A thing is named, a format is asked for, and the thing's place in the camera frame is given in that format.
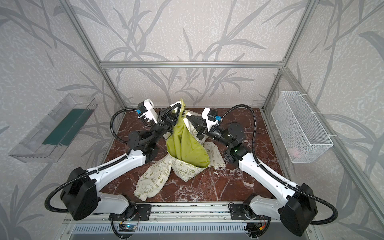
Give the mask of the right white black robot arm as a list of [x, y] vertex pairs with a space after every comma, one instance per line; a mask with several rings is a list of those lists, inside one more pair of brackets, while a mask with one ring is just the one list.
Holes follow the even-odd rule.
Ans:
[[243, 143], [246, 138], [244, 128], [239, 123], [231, 123], [222, 129], [217, 120], [187, 114], [186, 119], [198, 132], [198, 139], [204, 137], [225, 145], [225, 158], [262, 184], [274, 199], [261, 196], [249, 197], [243, 205], [249, 218], [265, 216], [280, 220], [294, 235], [302, 236], [318, 213], [316, 202], [309, 197], [288, 188], [291, 181], [284, 178], [257, 157]]

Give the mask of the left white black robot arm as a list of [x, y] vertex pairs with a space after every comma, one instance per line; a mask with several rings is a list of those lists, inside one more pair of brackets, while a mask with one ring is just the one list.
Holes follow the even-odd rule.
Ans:
[[76, 168], [70, 173], [66, 183], [56, 191], [66, 206], [64, 211], [75, 221], [92, 214], [111, 213], [121, 215], [132, 205], [122, 195], [102, 193], [101, 190], [110, 182], [125, 173], [154, 160], [159, 152], [157, 143], [167, 133], [173, 132], [179, 114], [182, 111], [180, 101], [157, 113], [149, 99], [135, 109], [138, 117], [152, 122], [148, 131], [133, 131], [124, 143], [130, 150], [106, 164], [83, 170]]

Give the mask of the cream and green printed jacket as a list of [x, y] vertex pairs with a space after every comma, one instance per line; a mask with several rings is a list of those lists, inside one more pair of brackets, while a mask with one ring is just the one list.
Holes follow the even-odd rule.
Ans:
[[187, 182], [209, 167], [217, 170], [226, 166], [216, 144], [206, 142], [206, 137], [202, 140], [197, 138], [197, 131], [187, 120], [189, 116], [196, 117], [197, 113], [187, 110], [184, 117], [178, 117], [174, 132], [166, 134], [168, 154], [152, 164], [139, 178], [134, 196], [141, 201], [157, 195], [171, 173]]

